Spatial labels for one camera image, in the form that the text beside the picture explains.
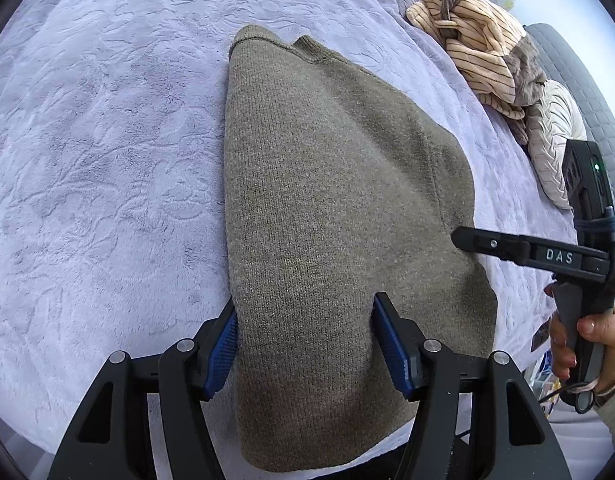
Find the blue gripper pad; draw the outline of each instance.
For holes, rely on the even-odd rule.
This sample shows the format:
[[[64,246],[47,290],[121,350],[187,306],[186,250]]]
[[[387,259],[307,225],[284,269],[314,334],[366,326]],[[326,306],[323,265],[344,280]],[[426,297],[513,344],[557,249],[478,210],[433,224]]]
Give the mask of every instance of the blue gripper pad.
[[[207,400],[225,386],[238,347],[238,321],[234,307],[226,320],[222,318],[223,315],[216,320],[210,334],[215,343],[207,357],[207,378],[202,388]]]
[[[387,311],[388,308],[380,300],[379,294],[374,296],[374,308],[371,318],[372,327],[379,340],[383,359],[385,359],[385,364],[387,364],[394,387],[403,394],[405,399],[409,399],[414,393],[414,385],[410,378],[410,360],[391,319],[391,317],[396,316],[396,321],[398,322],[398,314],[394,307],[391,306],[393,313],[390,316]]]

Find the white wall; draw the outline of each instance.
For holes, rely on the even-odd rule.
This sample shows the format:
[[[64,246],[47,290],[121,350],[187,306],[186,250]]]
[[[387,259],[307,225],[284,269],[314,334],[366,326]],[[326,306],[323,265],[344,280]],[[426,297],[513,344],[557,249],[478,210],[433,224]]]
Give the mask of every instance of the white wall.
[[[578,54],[615,117],[615,24],[598,0],[516,0],[523,25],[548,23]]]

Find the blanket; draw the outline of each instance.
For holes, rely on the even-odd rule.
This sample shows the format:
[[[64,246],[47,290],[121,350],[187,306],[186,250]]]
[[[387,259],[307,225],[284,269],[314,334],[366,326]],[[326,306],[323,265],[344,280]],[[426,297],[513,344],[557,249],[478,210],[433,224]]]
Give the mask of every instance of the blanket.
[[[571,214],[544,196],[501,115],[404,19],[415,1],[22,3],[0,37],[0,416],[13,430],[55,452],[110,353],[162,352],[228,299],[227,54],[247,23],[284,41],[309,34],[452,133],[472,171],[476,227],[575,242]],[[550,275],[479,261],[498,299],[493,346],[518,359],[554,308],[542,292]],[[323,473],[245,461],[234,390],[232,374],[204,406],[228,480]],[[409,428],[354,463],[404,443]]]
[[[348,463],[414,416],[370,330],[374,293],[455,351],[492,350],[496,297],[450,234],[473,225],[456,138],[308,36],[241,30],[225,117],[238,421],[267,470]]]
[[[546,77],[518,20],[489,0],[419,0],[407,18],[445,48],[479,101],[509,118],[527,144],[523,108],[542,97]]]

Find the pillow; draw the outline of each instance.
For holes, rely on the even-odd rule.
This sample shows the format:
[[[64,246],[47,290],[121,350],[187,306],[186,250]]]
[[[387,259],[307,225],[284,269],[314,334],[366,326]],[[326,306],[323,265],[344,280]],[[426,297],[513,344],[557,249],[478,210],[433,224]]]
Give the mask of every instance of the pillow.
[[[526,108],[525,118],[527,151],[541,186],[555,206],[569,209],[561,167],[567,139],[587,139],[581,111],[567,88],[548,79],[543,97]]]

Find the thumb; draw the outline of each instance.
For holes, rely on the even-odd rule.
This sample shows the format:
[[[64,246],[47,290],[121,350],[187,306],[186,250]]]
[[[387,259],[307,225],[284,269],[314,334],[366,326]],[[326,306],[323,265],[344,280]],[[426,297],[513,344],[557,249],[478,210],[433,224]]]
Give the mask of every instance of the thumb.
[[[577,329],[587,341],[615,349],[615,307],[604,314],[592,314],[581,318]]]

